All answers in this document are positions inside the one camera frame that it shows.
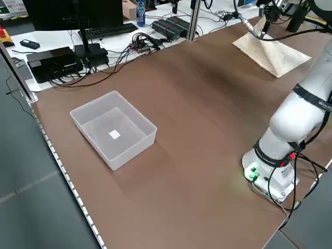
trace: plastic container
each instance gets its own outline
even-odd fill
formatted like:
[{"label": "plastic container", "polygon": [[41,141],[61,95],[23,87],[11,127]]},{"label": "plastic container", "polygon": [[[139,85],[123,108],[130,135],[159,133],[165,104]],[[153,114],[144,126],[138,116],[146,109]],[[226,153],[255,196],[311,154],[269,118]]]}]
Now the plastic container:
[{"label": "plastic container", "polygon": [[70,115],[112,170],[155,142],[157,127],[117,91],[72,110]]},{"label": "plastic container", "polygon": [[138,0],[137,1],[137,25],[139,27],[145,26],[145,3],[144,0]]}]

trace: remote control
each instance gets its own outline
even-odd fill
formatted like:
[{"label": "remote control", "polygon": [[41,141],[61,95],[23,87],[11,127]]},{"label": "remote control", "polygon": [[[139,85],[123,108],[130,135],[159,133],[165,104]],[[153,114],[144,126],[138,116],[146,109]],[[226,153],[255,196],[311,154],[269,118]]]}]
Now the remote control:
[{"label": "remote control", "polygon": [[20,44],[23,47],[27,47],[27,48],[31,48],[31,49],[37,49],[37,48],[40,47],[39,43],[36,43],[34,41],[31,41],[31,40],[22,40],[22,41],[20,41]]}]

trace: cloth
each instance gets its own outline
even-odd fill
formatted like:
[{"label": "cloth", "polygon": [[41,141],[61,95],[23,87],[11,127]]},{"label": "cloth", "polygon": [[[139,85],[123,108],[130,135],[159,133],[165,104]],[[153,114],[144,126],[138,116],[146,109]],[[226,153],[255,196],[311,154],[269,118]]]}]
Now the cloth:
[{"label": "cloth", "polygon": [[[265,18],[262,18],[255,25],[255,31],[258,35],[261,34],[264,23]],[[265,35],[264,38],[272,39],[269,35]],[[233,44],[277,78],[311,59],[311,57],[279,41],[262,41],[251,33],[245,34]]]}]

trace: brown tabletop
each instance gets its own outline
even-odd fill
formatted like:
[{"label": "brown tabletop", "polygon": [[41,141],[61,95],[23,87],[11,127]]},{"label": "brown tabletop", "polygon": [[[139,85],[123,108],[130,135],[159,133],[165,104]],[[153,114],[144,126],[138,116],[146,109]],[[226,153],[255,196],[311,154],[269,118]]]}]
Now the brown tabletop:
[{"label": "brown tabletop", "polygon": [[[245,33],[234,25],[140,58],[93,87],[38,94],[33,108],[108,248],[262,248],[284,220],[251,191],[241,157],[314,60],[276,79],[232,45]],[[283,42],[315,58],[328,39]],[[112,90],[158,127],[155,144],[115,172],[69,114]],[[325,129],[305,154],[326,165],[331,138]],[[299,176],[303,196],[314,174],[300,164]]]}]

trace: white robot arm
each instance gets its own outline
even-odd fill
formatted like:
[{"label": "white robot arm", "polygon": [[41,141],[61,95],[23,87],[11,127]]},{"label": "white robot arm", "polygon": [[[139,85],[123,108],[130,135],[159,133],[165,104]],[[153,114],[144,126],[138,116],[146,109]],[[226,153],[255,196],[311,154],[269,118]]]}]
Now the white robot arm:
[{"label": "white robot arm", "polygon": [[[307,2],[319,17],[332,23],[332,1]],[[291,166],[292,152],[321,125],[326,112],[332,111],[331,92],[332,40],[276,110],[264,135],[242,158],[245,177],[274,200],[284,201],[298,183]]]}]

